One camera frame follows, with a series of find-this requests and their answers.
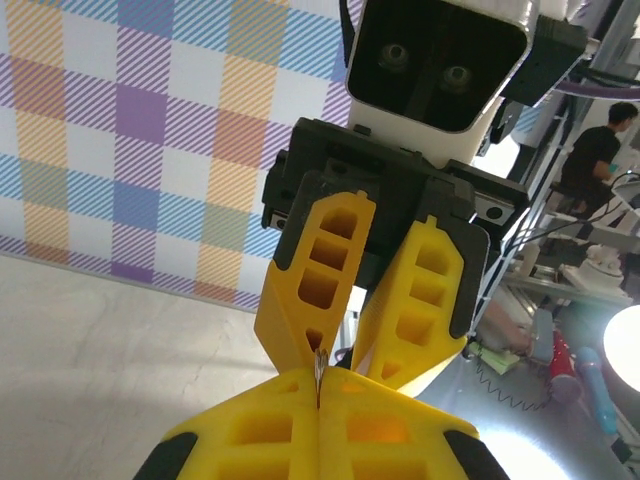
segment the checkered fabric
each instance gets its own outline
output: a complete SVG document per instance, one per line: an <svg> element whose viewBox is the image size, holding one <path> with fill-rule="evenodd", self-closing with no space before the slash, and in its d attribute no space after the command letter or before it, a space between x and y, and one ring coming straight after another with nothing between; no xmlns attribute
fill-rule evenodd
<svg viewBox="0 0 640 480"><path fill-rule="evenodd" d="M344 76L338 0L3 0L0 252L255 308L266 172Z"/></svg>

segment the person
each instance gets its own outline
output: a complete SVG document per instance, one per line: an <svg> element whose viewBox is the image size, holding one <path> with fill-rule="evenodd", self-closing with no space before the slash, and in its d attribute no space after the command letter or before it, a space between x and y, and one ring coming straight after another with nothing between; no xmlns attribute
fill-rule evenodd
<svg viewBox="0 0 640 480"><path fill-rule="evenodd" d="M576 191L582 199L579 213L589 218L611 199L611 189L603 182L611 180L611 162L620 150L616 134L626 132L638 116L635 105L614 104L609 109L606 126L585 130L573 145L573 151L562 167L560 184Z"/></svg>

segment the red object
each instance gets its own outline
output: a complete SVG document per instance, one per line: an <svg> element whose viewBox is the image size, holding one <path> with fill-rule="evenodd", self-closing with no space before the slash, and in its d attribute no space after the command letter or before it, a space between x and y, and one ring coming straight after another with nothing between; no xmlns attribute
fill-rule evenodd
<svg viewBox="0 0 640 480"><path fill-rule="evenodd" d="M550 368L553 398L560 403L578 400L582 395L582 388L571 364L569 347L558 330L553 332L553 360Z"/></svg>

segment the white floor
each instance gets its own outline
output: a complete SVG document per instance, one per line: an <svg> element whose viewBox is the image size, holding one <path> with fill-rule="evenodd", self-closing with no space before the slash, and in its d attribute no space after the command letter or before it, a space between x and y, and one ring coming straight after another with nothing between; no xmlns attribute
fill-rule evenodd
<svg viewBox="0 0 640 480"><path fill-rule="evenodd" d="M131 479L275 374L253 315L0 256L0 479Z"/></svg>

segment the black t-shirt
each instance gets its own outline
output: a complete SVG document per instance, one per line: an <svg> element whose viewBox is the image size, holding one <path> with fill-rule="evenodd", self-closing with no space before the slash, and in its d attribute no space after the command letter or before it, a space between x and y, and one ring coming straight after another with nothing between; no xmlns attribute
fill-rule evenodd
<svg viewBox="0 0 640 480"><path fill-rule="evenodd" d="M620 150L620 141L608 127L585 130L573 145L573 151L562 167L562 183L600 183L593 176L598 161L611 163Z"/></svg>

